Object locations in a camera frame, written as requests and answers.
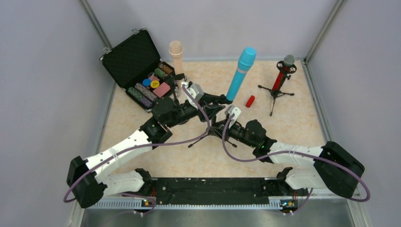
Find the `black round-base mic stand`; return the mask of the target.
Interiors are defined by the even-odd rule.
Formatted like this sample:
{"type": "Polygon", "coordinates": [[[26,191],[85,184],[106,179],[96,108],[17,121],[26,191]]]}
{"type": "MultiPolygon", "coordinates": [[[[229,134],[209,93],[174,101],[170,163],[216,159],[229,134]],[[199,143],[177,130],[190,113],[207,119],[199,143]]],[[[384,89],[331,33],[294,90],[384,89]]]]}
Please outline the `black round-base mic stand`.
{"type": "Polygon", "coordinates": [[[180,105],[179,100],[177,98],[177,94],[176,94],[176,91],[178,91],[178,88],[179,88],[178,82],[180,80],[184,80],[184,81],[187,80],[187,77],[184,73],[180,73],[177,75],[174,73],[171,73],[171,74],[168,74],[167,76],[165,76],[165,82],[170,86],[170,90],[173,94],[173,102],[174,102],[174,105],[177,107],[180,105]]]}

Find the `black tall tripod mic stand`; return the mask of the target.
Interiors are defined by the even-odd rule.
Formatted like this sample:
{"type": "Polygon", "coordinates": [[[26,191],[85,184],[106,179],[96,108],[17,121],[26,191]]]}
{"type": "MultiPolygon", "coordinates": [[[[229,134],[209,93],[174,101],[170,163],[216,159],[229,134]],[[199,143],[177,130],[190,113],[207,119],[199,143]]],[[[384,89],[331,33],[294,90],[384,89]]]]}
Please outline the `black tall tripod mic stand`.
{"type": "Polygon", "coordinates": [[[204,107],[204,111],[210,119],[210,129],[206,135],[201,136],[198,140],[188,145],[188,148],[191,148],[193,145],[207,136],[216,136],[220,139],[222,138],[223,124],[226,122],[226,120],[217,122],[217,113],[225,108],[223,105],[232,104],[232,101],[229,101],[225,95],[217,96],[205,93],[200,99],[200,104],[204,107]]]}

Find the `black shock-mount tripod stand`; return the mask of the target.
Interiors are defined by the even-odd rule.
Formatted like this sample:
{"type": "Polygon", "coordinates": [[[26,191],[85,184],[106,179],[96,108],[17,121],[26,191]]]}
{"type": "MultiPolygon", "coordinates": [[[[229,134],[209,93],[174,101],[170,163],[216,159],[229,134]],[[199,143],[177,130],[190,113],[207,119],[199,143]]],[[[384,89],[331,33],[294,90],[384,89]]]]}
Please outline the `black shock-mount tripod stand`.
{"type": "Polygon", "coordinates": [[[282,92],[281,88],[284,85],[286,80],[290,80],[291,75],[297,71],[297,67],[294,63],[289,63],[288,61],[282,60],[276,64],[277,69],[279,70],[279,74],[275,80],[275,83],[272,88],[267,88],[261,85],[258,85],[258,88],[268,90],[270,95],[273,97],[273,104],[270,111],[270,116],[273,115],[274,106],[276,103],[276,99],[278,97],[289,95],[294,96],[294,93],[282,92]]]}

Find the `beige microphone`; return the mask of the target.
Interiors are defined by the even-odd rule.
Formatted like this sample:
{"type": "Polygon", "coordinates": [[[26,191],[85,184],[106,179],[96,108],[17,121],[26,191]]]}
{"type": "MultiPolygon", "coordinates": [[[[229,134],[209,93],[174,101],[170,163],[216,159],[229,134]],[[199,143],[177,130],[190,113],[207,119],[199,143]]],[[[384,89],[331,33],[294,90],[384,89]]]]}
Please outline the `beige microphone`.
{"type": "Polygon", "coordinates": [[[180,41],[172,41],[169,45],[169,53],[173,58],[174,71],[176,74],[176,81],[179,88],[181,88],[181,83],[184,77],[183,70],[183,47],[180,41]]]}

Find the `light blue microphone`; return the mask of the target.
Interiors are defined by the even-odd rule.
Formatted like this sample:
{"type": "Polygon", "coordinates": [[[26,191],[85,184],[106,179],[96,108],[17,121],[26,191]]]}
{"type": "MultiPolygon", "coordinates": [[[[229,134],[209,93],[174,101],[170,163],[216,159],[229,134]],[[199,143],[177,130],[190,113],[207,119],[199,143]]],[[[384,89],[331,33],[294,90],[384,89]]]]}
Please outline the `light blue microphone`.
{"type": "Polygon", "coordinates": [[[228,101],[233,102],[249,69],[253,66],[257,51],[252,47],[246,47],[239,56],[237,68],[226,94],[228,101]]]}

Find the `red glitter microphone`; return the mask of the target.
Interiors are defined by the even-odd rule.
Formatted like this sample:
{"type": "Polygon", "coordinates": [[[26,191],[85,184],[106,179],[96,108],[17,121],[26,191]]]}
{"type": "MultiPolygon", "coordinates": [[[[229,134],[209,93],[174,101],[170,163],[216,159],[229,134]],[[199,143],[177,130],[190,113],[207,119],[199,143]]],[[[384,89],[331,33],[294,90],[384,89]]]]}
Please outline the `red glitter microphone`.
{"type": "Polygon", "coordinates": [[[295,57],[291,54],[288,54],[284,57],[284,60],[277,63],[276,67],[279,70],[279,74],[272,88],[274,91],[280,91],[285,80],[289,80],[291,75],[296,72],[297,67],[294,63],[295,57]]]}

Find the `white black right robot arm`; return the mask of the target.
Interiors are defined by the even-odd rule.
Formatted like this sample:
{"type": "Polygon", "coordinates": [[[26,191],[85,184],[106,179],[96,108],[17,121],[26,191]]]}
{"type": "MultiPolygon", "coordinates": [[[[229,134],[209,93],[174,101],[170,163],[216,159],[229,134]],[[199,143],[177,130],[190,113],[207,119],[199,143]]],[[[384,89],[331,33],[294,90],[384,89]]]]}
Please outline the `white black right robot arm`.
{"type": "Polygon", "coordinates": [[[290,168],[279,174],[292,189],[328,189],[332,193],[352,200],[365,202],[370,199],[370,190],[362,180],[364,165],[340,144],[328,141],[323,146],[304,147],[286,144],[266,136],[266,130],[257,121],[250,121],[250,128],[239,127],[228,118],[223,126],[222,144],[233,138],[252,147],[252,159],[272,164],[288,164],[290,168]],[[364,199],[353,197],[358,186],[366,192],[364,199]]]}

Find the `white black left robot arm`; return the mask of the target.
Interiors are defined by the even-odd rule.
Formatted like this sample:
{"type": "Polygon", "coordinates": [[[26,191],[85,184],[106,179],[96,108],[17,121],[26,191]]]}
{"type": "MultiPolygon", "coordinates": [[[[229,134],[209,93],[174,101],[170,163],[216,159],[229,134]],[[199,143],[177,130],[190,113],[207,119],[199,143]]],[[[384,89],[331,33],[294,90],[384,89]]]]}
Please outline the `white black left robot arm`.
{"type": "Polygon", "coordinates": [[[96,155],[87,158],[76,156],[70,161],[64,203],[77,201],[81,208],[89,208],[104,196],[140,191],[145,184],[145,176],[140,170],[118,175],[112,173],[128,161],[158,147],[186,144],[200,138],[197,136],[168,142],[173,135],[171,127],[194,117],[199,117],[201,122],[207,124],[203,135],[211,127],[212,104],[204,98],[190,96],[178,106],[175,106],[171,98],[161,98],[152,111],[152,117],[123,141],[96,155]]]}

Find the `red toy brick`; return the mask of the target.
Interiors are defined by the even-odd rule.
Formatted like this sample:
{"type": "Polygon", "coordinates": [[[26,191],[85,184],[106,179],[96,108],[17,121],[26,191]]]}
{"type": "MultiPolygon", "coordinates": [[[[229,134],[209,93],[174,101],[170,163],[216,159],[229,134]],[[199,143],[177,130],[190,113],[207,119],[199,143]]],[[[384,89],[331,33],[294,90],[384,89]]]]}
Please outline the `red toy brick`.
{"type": "Polygon", "coordinates": [[[255,101],[255,96],[251,95],[247,100],[245,107],[250,108],[255,101]]]}

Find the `black poker chip case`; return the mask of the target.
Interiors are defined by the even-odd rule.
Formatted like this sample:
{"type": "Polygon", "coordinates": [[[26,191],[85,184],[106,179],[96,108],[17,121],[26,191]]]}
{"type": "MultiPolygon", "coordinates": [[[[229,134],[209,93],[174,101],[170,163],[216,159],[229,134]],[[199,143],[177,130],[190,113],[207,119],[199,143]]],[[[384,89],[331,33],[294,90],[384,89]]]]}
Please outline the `black poker chip case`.
{"type": "Polygon", "coordinates": [[[163,61],[148,30],[142,28],[109,50],[100,62],[117,85],[142,109],[150,112],[157,99],[172,93],[174,67],[163,61]]]}

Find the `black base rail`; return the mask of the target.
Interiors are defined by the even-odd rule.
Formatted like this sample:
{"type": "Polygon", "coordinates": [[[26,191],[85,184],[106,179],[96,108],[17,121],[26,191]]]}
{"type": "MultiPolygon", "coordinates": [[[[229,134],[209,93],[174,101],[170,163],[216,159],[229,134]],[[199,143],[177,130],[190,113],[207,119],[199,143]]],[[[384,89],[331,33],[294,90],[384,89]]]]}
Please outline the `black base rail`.
{"type": "Polygon", "coordinates": [[[143,197],[140,208],[272,209],[284,213],[298,208],[306,189],[292,189],[275,178],[171,178],[145,180],[138,192],[123,195],[143,197]]]}

